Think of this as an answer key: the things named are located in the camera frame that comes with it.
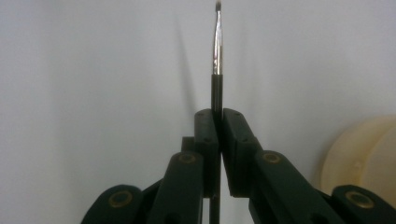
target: gray surface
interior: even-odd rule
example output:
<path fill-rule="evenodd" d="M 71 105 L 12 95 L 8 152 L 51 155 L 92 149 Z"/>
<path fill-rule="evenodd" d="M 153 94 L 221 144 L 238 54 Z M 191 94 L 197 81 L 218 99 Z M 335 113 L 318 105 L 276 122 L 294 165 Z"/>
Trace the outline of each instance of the gray surface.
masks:
<path fill-rule="evenodd" d="M 224 105 L 314 182 L 347 126 L 396 113 L 396 3 L 223 1 Z M 79 223 L 163 176 L 210 107 L 215 1 L 2 1 L 0 223 Z M 251 223 L 227 195 L 222 223 Z"/>

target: brush tip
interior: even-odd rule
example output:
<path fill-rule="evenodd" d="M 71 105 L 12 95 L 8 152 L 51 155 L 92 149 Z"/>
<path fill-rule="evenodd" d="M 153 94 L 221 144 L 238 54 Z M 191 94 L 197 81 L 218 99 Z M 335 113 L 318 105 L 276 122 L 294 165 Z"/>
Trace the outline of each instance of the brush tip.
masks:
<path fill-rule="evenodd" d="M 220 0 L 218 0 L 216 2 L 216 11 L 221 11 L 221 1 Z"/>

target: silver ferrule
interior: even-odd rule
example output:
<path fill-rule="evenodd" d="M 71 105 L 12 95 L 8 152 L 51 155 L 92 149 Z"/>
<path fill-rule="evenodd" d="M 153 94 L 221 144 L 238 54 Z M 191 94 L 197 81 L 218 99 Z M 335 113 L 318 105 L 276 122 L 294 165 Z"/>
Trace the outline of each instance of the silver ferrule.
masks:
<path fill-rule="evenodd" d="M 213 49 L 213 74 L 222 74 L 222 43 L 221 43 L 221 13 L 220 10 L 217 12 L 216 30 L 215 30 L 215 42 Z"/>

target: beige object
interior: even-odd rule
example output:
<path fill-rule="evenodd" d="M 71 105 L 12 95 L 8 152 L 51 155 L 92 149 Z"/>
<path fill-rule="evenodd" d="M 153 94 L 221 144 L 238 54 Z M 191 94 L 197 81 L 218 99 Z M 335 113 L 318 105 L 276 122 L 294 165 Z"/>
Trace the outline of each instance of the beige object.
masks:
<path fill-rule="evenodd" d="M 396 207 L 396 128 L 375 145 L 362 172 L 361 185 Z"/>
<path fill-rule="evenodd" d="M 321 190 L 331 194 L 337 186 L 356 185 L 389 202 L 389 196 L 382 192 L 389 194 L 391 189 L 396 189 L 395 151 L 396 116 L 369 119 L 346 130 L 332 145 L 323 163 Z"/>

